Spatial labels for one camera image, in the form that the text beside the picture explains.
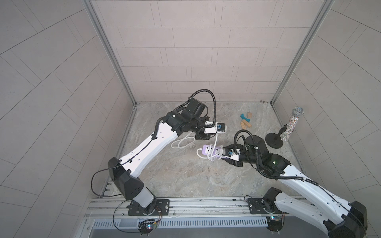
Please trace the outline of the purple power strip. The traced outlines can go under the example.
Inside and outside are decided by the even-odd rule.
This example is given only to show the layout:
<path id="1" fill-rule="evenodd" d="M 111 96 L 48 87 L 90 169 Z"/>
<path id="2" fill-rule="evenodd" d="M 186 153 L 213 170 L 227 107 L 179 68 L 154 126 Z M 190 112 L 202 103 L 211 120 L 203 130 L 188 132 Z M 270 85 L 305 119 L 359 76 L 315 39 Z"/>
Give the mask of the purple power strip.
<path id="1" fill-rule="evenodd" d="M 202 154 L 208 159 L 221 159 L 222 156 L 222 146 L 204 145 L 202 147 Z"/>

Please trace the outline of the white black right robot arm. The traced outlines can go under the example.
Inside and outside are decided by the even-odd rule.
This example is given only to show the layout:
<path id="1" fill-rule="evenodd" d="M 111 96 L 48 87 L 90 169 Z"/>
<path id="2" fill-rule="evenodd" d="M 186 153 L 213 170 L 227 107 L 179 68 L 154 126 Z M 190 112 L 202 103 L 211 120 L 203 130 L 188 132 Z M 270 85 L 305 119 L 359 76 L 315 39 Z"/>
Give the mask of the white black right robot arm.
<path id="1" fill-rule="evenodd" d="M 349 202 L 311 180 L 284 157 L 269 152 L 265 141 L 248 130 L 239 130 L 233 144 L 222 149 L 222 158 L 237 167 L 250 164 L 267 179 L 292 188 L 309 203 L 297 201 L 274 187 L 263 196 L 263 209 L 296 216 L 330 238 L 367 237 L 367 209 L 358 201 Z"/>

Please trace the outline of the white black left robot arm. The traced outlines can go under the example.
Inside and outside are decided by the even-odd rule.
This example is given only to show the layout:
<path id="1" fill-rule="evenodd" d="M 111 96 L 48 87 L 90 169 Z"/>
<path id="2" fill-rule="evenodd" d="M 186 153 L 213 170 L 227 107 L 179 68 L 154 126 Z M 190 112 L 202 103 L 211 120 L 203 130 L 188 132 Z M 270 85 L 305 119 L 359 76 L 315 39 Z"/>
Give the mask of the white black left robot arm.
<path id="1" fill-rule="evenodd" d="M 207 106 L 195 99 L 195 96 L 200 93 L 208 93 L 212 98 L 213 105 L 216 105 L 215 96 L 210 90 L 196 91 L 186 102 L 159 118 L 154 132 L 137 148 L 121 159 L 113 157 L 108 162 L 106 171 L 109 172 L 114 185 L 126 200 L 138 203 L 145 215 L 154 212 L 157 199 L 139 179 L 144 168 L 163 148 L 174 142 L 183 133 L 193 133 L 196 140 L 209 140 L 211 134 L 206 133 L 205 130 L 217 125 L 215 110 L 212 118 L 208 115 L 202 116 Z"/>

